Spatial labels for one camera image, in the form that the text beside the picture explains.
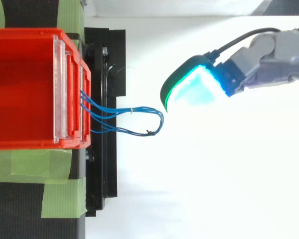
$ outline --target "metal bolt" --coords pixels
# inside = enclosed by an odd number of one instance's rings
[[[107,47],[103,47],[102,53],[103,53],[103,56],[108,56],[108,48]]]

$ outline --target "white surface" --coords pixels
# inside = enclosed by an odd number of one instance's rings
[[[97,16],[250,15],[263,0],[94,0]]]
[[[127,30],[127,96],[118,107],[163,111],[160,88],[187,58],[255,28],[299,27],[299,17],[89,18],[86,25]],[[144,131],[158,120],[133,114],[118,125]],[[299,84],[165,114],[157,136],[118,134],[117,143],[119,197],[87,219],[87,239],[299,239]]]

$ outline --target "red storage box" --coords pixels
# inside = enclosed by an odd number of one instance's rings
[[[0,150],[85,148],[91,72],[57,28],[0,29]]]

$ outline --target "robotic arm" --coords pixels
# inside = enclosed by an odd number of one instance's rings
[[[239,49],[227,61],[214,66],[215,60],[223,51],[260,32],[262,33],[252,40],[249,47]],[[188,59],[166,80],[161,89],[160,97],[166,110],[167,101],[175,86],[186,80],[197,66],[208,70],[228,97],[242,92],[245,87],[267,87],[299,81],[299,29],[258,29],[218,50]]]
[[[258,35],[249,48],[238,50],[224,65],[230,61],[242,74],[237,92],[244,87],[276,86],[299,80],[299,30]]]

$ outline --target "glowing led light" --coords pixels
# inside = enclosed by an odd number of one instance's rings
[[[172,105],[209,105],[226,94],[218,81],[204,66],[197,66],[177,82],[165,100],[165,108]]]

